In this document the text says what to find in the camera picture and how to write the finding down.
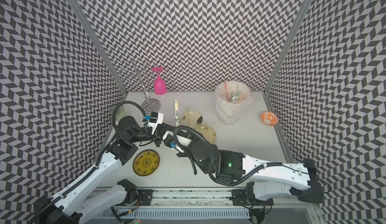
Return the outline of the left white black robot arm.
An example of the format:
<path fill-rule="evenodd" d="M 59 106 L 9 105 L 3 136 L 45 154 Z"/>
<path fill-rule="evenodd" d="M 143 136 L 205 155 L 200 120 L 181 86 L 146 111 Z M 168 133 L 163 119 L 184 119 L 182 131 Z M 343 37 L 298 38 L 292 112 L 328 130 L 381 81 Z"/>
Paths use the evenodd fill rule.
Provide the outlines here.
<path fill-rule="evenodd" d="M 130 104 L 142 113 L 142 125 L 132 116 L 116 121 L 118 109 Z M 88 196 L 109 176 L 122 168 L 138 151 L 137 142 L 153 141 L 160 146 L 172 134 L 174 127 L 163 122 L 163 114 L 147 114 L 137 103 L 123 101 L 112 113 L 115 135 L 100 151 L 95 163 L 67 187 L 52 197 L 39 198 L 34 203 L 30 224 L 85 224 L 96 215 L 117 204 L 132 204 L 137 200 L 137 187 L 127 179 L 91 199 Z"/>

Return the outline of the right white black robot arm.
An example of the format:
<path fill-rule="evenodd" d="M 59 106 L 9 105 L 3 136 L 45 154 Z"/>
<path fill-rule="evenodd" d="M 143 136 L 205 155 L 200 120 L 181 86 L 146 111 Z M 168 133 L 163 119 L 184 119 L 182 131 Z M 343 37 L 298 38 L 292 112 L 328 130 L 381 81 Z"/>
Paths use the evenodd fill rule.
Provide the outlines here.
<path fill-rule="evenodd" d="M 246 185 L 250 205 L 276 197 L 295 196 L 299 201 L 321 204 L 326 181 L 317 177 L 315 161 L 282 163 L 257 159 L 247 154 L 220 150 L 198 131 L 178 126 L 173 141 L 188 157 L 194 173 L 198 169 L 216 184 L 226 187 Z"/>

